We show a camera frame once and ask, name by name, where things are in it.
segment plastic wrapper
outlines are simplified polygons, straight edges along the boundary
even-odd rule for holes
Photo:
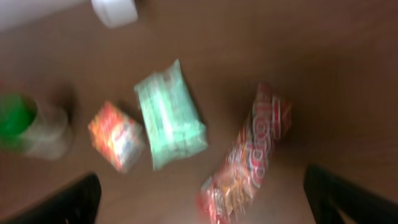
[[[206,127],[192,103],[178,60],[134,89],[144,115],[154,170],[207,148]]]
[[[127,172],[141,154],[142,127],[106,102],[88,125],[94,147],[119,171]]]
[[[237,140],[219,171],[202,186],[198,206],[212,224],[231,223],[245,212],[262,185],[274,142],[291,125],[292,105],[259,85]]]

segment mint green packet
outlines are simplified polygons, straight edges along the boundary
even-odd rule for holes
[[[207,148],[206,126],[200,122],[178,60],[165,72],[154,72],[134,90],[144,115],[154,170]]]

